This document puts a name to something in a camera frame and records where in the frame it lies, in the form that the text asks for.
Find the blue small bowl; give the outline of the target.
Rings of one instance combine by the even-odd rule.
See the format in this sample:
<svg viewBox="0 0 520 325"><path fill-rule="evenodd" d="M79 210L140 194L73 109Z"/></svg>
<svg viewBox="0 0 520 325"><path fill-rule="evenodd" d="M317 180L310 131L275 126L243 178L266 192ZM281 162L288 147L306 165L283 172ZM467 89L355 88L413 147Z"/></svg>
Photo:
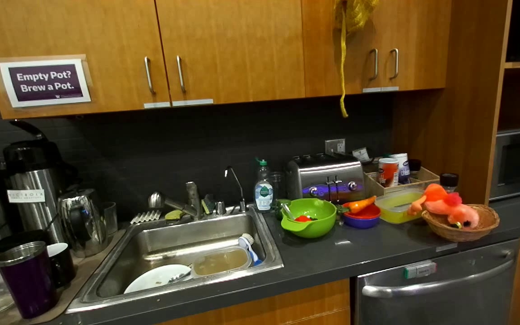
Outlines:
<svg viewBox="0 0 520 325"><path fill-rule="evenodd" d="M342 221L349 227L367 228L378 223L378 212L378 207L367 205L357 212L344 212Z"/></svg>

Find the white plate in sink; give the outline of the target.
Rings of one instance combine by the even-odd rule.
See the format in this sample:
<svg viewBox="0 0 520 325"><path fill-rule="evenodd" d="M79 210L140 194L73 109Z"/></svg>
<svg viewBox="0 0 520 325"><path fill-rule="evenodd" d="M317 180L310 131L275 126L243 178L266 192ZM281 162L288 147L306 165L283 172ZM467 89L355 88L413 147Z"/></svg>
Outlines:
<svg viewBox="0 0 520 325"><path fill-rule="evenodd" d="M182 279L191 274L191 268L182 263L169 263L169 265L160 265L154 268L149 268L136 275L126 288L124 293L136 292L136 290L145 290L153 286L162 286L167 283L172 283L176 279Z"/></svg>

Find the dark lidded jar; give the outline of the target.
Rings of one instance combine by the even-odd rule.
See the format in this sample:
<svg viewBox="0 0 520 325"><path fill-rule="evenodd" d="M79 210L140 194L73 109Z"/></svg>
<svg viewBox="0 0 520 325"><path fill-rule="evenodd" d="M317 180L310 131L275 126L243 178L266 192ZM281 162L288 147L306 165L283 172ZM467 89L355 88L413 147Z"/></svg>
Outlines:
<svg viewBox="0 0 520 325"><path fill-rule="evenodd" d="M422 165L420 158L409 158L407 163L409 163L409 174L416 176Z"/></svg>

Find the yellow-green plastic container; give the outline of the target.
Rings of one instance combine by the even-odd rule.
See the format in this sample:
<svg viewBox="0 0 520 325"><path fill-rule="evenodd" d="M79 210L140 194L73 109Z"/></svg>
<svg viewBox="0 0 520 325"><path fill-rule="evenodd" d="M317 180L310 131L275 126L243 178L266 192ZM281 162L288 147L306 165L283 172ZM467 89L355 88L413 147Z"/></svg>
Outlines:
<svg viewBox="0 0 520 325"><path fill-rule="evenodd" d="M375 200L375 205L380 209L380 218L387 223L404 223L409 221L407 207L413 200L420 198L420 189L395 189L380 194Z"/></svg>

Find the orange carrot toy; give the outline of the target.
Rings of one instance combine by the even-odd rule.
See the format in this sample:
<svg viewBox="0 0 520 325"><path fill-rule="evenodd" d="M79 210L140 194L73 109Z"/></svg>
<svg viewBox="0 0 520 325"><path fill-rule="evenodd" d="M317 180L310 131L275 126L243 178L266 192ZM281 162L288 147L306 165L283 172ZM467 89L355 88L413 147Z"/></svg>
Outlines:
<svg viewBox="0 0 520 325"><path fill-rule="evenodd" d="M358 212L360 209L371 205L377 200L375 194L367 196L367 198L360 198L360 200L349 200L349 201L342 201L342 212Z"/></svg>

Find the black mug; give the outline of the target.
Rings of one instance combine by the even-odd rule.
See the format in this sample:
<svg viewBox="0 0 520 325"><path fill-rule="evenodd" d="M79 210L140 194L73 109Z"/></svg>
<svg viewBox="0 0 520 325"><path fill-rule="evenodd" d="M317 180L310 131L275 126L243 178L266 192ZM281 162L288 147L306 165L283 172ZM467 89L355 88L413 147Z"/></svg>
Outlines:
<svg viewBox="0 0 520 325"><path fill-rule="evenodd" d="M46 256L52 266L52 279L55 286L68 284L75 275L70 247L66 241L55 241L46 245Z"/></svg>

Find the stainless dishwasher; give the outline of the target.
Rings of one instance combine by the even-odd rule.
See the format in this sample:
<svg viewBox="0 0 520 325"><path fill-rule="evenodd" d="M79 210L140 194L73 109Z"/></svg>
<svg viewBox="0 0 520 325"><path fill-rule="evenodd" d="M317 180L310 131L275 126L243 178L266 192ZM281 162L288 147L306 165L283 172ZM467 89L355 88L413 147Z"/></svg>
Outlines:
<svg viewBox="0 0 520 325"><path fill-rule="evenodd" d="M400 263L353 279L353 325L507 325L517 241Z"/></svg>

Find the wall power outlet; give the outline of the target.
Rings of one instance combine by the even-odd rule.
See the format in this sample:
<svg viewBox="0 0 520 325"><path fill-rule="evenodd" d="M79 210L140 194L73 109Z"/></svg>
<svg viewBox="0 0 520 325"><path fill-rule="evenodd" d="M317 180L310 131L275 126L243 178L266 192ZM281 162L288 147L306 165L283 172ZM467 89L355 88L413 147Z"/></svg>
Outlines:
<svg viewBox="0 0 520 325"><path fill-rule="evenodd" d="M324 153L344 153L344 138L324 138Z"/></svg>

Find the dish soap bottle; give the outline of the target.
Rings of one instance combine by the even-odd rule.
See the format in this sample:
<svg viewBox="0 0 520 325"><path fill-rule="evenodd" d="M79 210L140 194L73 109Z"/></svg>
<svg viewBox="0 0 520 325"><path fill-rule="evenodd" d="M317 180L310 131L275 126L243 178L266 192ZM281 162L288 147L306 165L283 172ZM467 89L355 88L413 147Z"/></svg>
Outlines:
<svg viewBox="0 0 520 325"><path fill-rule="evenodd" d="M268 163L265 158L257 160L257 180L254 183L254 205L257 210L268 210L272 207L272 183L268 180Z"/></svg>

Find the silver toaster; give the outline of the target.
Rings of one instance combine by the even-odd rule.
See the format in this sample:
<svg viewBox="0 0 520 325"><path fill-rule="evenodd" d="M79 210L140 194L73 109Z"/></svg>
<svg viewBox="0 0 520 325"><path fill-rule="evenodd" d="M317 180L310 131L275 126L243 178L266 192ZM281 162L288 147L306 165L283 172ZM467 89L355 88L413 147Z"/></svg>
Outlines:
<svg viewBox="0 0 520 325"><path fill-rule="evenodd" d="M366 194L362 163L344 154L299 154L288 160L293 198L355 200Z"/></svg>

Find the green plastic bowl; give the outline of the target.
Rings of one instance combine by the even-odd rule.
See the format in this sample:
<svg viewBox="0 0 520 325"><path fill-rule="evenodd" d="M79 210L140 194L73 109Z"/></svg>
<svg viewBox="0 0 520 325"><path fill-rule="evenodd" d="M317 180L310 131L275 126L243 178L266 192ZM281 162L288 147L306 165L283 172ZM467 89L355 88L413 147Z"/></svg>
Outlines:
<svg viewBox="0 0 520 325"><path fill-rule="evenodd" d="M284 201L279 210L279 225L306 239L328 234L337 221L337 207L321 198L293 198Z"/></svg>

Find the wicker basket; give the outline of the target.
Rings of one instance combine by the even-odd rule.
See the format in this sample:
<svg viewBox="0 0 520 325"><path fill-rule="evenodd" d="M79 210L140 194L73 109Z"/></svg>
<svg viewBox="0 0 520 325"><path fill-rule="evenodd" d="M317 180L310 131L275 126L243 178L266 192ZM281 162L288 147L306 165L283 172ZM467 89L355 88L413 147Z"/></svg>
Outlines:
<svg viewBox="0 0 520 325"><path fill-rule="evenodd" d="M492 207L485 203L469 203L469 209L478 214L474 225L469 225L465 219L438 216L427 210L422 210L420 216L434 234L449 241L474 241L499 225L499 216Z"/></svg>

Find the steel coffee airpot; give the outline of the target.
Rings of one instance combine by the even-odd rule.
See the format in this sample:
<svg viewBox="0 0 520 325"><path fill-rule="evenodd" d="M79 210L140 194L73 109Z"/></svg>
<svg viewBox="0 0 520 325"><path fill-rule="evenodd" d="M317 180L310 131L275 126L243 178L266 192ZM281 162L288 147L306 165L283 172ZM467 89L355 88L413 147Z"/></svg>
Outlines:
<svg viewBox="0 0 520 325"><path fill-rule="evenodd" d="M26 140L14 140L3 147L8 176L6 200L17 207L24 230L44 230L52 241L64 241L66 234L57 216L57 165L61 154L46 135L26 120L12 126L28 133Z"/></svg>

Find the yellow knitted towel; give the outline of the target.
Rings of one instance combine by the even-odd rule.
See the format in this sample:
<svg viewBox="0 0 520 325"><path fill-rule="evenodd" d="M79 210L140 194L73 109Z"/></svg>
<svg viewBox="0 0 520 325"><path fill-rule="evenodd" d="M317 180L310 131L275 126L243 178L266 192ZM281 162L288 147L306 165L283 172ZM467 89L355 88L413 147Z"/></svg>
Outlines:
<svg viewBox="0 0 520 325"><path fill-rule="evenodd" d="M346 55L348 55L348 37L360 30L378 0L335 0L335 14L339 15L339 111L342 117L348 117L346 111Z"/></svg>

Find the lower cabinet doors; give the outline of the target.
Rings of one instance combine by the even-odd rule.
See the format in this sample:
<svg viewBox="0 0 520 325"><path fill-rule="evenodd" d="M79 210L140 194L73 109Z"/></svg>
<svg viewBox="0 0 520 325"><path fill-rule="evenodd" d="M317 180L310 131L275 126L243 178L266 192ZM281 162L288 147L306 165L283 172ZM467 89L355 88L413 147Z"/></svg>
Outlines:
<svg viewBox="0 0 520 325"><path fill-rule="evenodd" d="M348 279L160 321L158 325L349 325Z"/></svg>

